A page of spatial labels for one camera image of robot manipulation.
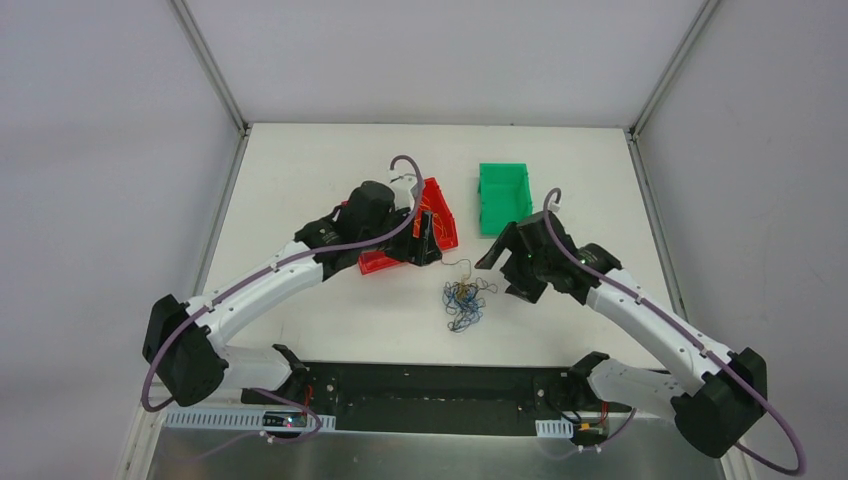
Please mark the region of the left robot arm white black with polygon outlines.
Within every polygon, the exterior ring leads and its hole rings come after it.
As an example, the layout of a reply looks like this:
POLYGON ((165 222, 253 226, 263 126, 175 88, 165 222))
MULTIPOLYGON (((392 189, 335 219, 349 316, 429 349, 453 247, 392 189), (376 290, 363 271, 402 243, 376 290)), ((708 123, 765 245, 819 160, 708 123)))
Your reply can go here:
POLYGON ((152 306, 142 356, 181 407, 219 388, 269 392, 297 402, 305 378, 279 345, 231 345, 234 336, 291 296, 380 251, 399 262, 429 265, 441 257, 432 215, 421 209, 424 182, 410 175, 389 184, 365 181, 330 214, 298 230, 269 259, 229 284, 185 301, 168 294, 152 306))

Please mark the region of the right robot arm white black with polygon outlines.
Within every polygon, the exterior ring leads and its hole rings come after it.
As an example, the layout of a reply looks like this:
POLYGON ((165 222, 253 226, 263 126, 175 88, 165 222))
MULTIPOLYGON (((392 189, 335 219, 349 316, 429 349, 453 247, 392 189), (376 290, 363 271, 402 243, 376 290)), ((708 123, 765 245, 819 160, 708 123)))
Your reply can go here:
POLYGON ((740 352, 715 341, 665 309, 653 312, 641 286, 603 247, 576 247, 556 216, 537 212, 510 222, 476 262, 501 267, 507 293, 535 304, 553 287, 611 320, 663 366, 633 367, 601 352, 575 363, 569 400, 583 410, 606 401, 672 421, 700 453, 720 458, 764 415, 764 407, 739 385, 768 395, 767 366, 751 348, 740 352))

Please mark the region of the green plastic bin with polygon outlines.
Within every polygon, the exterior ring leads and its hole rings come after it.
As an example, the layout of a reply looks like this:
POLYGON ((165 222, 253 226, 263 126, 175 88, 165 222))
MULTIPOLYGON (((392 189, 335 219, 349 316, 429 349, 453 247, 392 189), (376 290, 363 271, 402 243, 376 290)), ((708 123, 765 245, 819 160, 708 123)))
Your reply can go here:
POLYGON ((480 163, 478 194, 482 236, 497 236, 509 222, 533 212, 525 163, 480 163))

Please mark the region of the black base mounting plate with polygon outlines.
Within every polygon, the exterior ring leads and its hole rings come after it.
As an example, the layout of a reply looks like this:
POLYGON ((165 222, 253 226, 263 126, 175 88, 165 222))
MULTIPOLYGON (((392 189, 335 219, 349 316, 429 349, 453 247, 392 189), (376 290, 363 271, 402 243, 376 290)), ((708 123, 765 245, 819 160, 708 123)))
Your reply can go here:
POLYGON ((596 416, 601 403, 569 386, 564 367, 483 367, 308 362, 269 399, 332 416, 341 431, 533 436, 539 421, 596 416))

